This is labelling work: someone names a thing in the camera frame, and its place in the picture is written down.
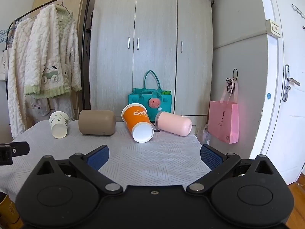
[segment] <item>light switch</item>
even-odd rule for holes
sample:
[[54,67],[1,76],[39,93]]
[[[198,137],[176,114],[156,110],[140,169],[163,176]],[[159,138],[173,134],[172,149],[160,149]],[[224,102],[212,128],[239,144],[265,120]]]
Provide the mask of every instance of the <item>light switch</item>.
[[273,20],[266,21],[266,31],[268,35],[271,35],[275,38],[281,37],[281,28],[280,26]]

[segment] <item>blue gripper pad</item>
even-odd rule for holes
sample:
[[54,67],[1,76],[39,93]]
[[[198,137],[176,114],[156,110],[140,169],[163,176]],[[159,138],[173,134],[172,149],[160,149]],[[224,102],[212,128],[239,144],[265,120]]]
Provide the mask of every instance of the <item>blue gripper pad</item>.
[[95,170],[99,170],[109,159],[109,148],[102,145],[83,157],[84,161]]
[[202,145],[200,149],[200,157],[202,162],[204,162],[211,170],[223,163],[222,157],[218,156],[204,145]]

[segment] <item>orange paper cup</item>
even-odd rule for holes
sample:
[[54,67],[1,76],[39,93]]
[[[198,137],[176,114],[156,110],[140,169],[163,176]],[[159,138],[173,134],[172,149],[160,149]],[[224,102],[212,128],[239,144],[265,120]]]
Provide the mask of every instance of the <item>orange paper cup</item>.
[[145,143],[153,137],[153,127],[142,104],[127,105],[122,111],[122,119],[136,142]]

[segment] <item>wardrobe door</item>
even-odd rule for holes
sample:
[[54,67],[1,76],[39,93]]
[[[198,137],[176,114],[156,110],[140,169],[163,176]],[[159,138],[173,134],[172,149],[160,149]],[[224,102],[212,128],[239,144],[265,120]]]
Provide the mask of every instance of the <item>wardrobe door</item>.
[[[151,69],[157,74],[161,88],[171,90],[174,98],[176,50],[177,0],[137,0],[133,86],[142,88],[144,74]],[[151,73],[146,87],[157,89]]]
[[208,114],[212,55],[211,0],[178,0],[175,114]]
[[91,109],[121,116],[132,92],[136,0],[96,0],[90,41]]

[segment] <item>screw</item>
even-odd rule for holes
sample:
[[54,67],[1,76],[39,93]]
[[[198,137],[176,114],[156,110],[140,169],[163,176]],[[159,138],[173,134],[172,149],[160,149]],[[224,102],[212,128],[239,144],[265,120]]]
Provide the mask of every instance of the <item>screw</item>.
[[193,191],[202,191],[204,186],[201,183],[192,183],[189,188]]
[[108,191],[117,191],[121,188],[120,185],[118,185],[117,183],[108,183],[105,186],[105,189],[107,189]]

